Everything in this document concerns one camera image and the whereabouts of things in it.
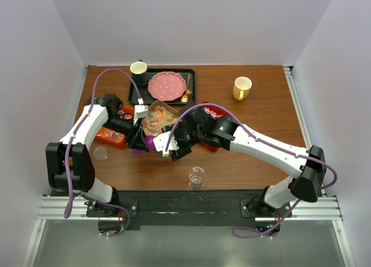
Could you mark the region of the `silver tin of gummies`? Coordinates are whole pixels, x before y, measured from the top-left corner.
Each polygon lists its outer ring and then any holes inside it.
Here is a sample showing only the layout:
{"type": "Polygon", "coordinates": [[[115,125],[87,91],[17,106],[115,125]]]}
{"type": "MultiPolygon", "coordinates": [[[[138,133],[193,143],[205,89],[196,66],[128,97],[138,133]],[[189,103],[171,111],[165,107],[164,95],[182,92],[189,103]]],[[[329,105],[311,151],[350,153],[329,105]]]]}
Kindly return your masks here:
{"type": "Polygon", "coordinates": [[[142,119],[144,134],[157,136],[162,128],[172,125],[179,118],[179,112],[160,100],[154,101],[148,107],[148,115],[142,119]]]}

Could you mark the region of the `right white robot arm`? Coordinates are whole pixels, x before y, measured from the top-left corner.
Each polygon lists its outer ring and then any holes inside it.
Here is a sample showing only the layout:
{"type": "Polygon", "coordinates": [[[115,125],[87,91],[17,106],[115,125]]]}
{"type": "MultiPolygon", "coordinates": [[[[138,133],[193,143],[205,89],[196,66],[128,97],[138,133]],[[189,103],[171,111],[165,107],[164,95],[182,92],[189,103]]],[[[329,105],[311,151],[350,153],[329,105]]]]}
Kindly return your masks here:
{"type": "Polygon", "coordinates": [[[187,112],[177,125],[165,126],[162,131],[171,131],[178,146],[170,153],[173,161],[191,153],[195,144],[204,142],[254,156],[284,171],[286,179],[265,187],[260,197],[247,203],[247,208],[257,214],[270,217],[292,200],[315,203],[321,195],[326,167],[320,147],[305,149],[285,144],[251,130],[233,116],[214,118],[202,107],[187,112]]]}

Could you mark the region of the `red box of lollipops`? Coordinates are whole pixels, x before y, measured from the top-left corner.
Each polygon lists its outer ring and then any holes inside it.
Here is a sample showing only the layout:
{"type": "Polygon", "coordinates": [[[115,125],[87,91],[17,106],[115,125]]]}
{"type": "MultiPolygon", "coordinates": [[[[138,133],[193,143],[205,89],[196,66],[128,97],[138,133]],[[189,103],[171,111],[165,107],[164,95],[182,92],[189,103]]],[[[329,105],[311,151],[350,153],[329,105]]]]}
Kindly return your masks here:
{"type": "MultiPolygon", "coordinates": [[[[230,116],[230,114],[226,113],[223,109],[220,109],[220,108],[215,107],[215,106],[207,105],[203,109],[206,113],[210,114],[213,119],[218,119],[221,116],[230,116]]],[[[201,142],[200,145],[203,146],[204,148],[206,148],[208,151],[211,151],[211,152],[217,152],[219,150],[219,148],[212,147],[205,142],[201,142]]]]}

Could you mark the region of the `purple plastic scoop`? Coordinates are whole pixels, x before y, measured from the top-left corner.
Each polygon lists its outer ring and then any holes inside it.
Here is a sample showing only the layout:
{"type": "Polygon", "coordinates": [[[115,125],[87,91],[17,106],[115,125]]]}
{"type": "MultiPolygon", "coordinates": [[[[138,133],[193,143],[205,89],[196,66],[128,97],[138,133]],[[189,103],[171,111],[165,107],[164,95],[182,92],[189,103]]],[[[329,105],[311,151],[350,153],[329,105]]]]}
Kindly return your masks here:
{"type": "MultiPolygon", "coordinates": [[[[153,142],[154,138],[155,137],[153,135],[149,135],[149,136],[144,137],[144,142],[147,145],[149,150],[155,149],[155,145],[154,145],[154,142],[153,142]]],[[[140,155],[142,153],[145,153],[145,151],[137,150],[137,149],[134,149],[132,151],[132,154],[134,154],[134,155],[140,155]]]]}

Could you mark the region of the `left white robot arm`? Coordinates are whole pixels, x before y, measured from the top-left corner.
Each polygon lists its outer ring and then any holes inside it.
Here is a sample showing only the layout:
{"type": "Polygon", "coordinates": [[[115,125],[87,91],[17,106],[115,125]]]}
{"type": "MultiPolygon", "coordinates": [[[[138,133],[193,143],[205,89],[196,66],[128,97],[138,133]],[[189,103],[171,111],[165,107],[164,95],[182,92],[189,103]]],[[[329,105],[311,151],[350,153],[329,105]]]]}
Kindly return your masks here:
{"type": "Polygon", "coordinates": [[[64,218],[71,215],[74,198],[78,195],[98,203],[107,216],[119,212],[118,192],[96,178],[89,149],[98,131],[106,127],[123,134],[128,148],[144,152],[150,150],[140,124],[140,120],[148,115],[148,106],[140,101],[134,108],[133,117],[125,119],[118,115],[122,104],[114,94],[89,98],[72,129],[58,142],[50,142],[46,146],[49,185],[66,191],[69,196],[64,218]]]}

